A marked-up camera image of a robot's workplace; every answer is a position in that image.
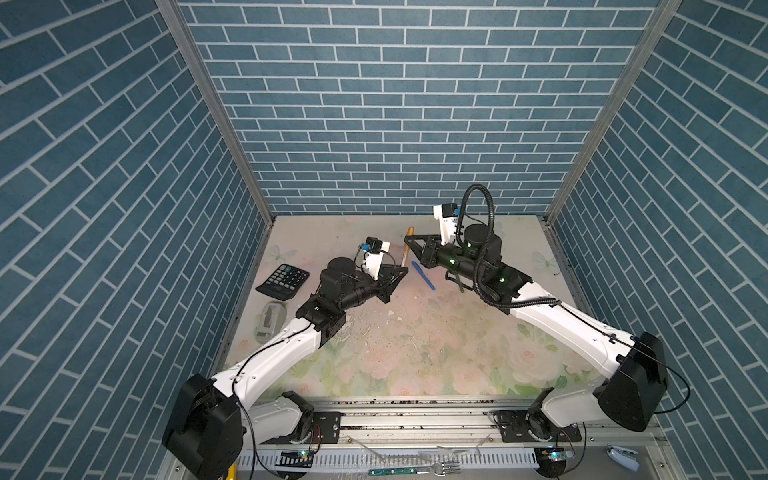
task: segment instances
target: aluminum frame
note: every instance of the aluminum frame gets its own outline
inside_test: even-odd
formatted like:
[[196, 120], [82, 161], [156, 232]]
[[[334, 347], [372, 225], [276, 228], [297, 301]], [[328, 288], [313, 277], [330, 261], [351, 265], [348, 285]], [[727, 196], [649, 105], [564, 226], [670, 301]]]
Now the aluminum frame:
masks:
[[548, 225], [554, 224], [554, 221], [557, 220], [558, 215], [562, 212], [565, 202], [568, 201], [568, 197], [576, 187], [579, 177], [587, 169], [589, 162], [592, 160], [592, 155], [594, 155], [598, 145], [600, 145], [606, 132], [608, 132], [608, 128], [614, 121], [627, 95], [629, 95], [637, 77], [640, 76], [645, 63], [650, 58], [650, 54], [656, 48], [661, 35], [672, 21], [681, 2], [682, 0], [659, 0], [659, 4], [648, 19], [643, 35], [640, 37], [635, 48], [632, 49], [624, 70], [621, 71], [619, 78], [616, 80], [616, 84], [608, 96], [605, 106], [600, 110], [598, 118], [594, 121], [592, 129], [587, 133], [587, 137], [581, 145], [581, 150], [571, 165], [571, 169], [565, 175], [563, 184], [555, 194], [552, 203], [547, 207], [544, 219]]
[[157, 8], [160, 10], [160, 14], [168, 25], [170, 35], [174, 38], [176, 46], [181, 52], [181, 56], [187, 63], [187, 67], [190, 70], [190, 74], [194, 79], [194, 83], [200, 90], [200, 94], [203, 95], [203, 100], [208, 106], [211, 116], [216, 122], [216, 126], [221, 133], [221, 137], [224, 139], [224, 143], [227, 144], [227, 148], [232, 155], [232, 159], [237, 166], [237, 170], [240, 171], [240, 175], [243, 176], [245, 184], [248, 187], [253, 201], [256, 202], [256, 206], [259, 212], [266, 219], [267, 225], [270, 227], [274, 223], [275, 216], [272, 214], [270, 205], [267, 203], [261, 188], [259, 187], [256, 177], [253, 175], [253, 169], [250, 166], [248, 157], [243, 150], [243, 145], [240, 143], [240, 139], [237, 138], [234, 126], [230, 120], [230, 116], [227, 114], [227, 110], [224, 108], [224, 104], [221, 102], [216, 88], [214, 87], [214, 81], [211, 79], [208, 69], [205, 66], [203, 57], [200, 56], [200, 51], [195, 45], [192, 38], [192, 31], [187, 25], [187, 21], [184, 19], [184, 13], [177, 0], [156, 0]]

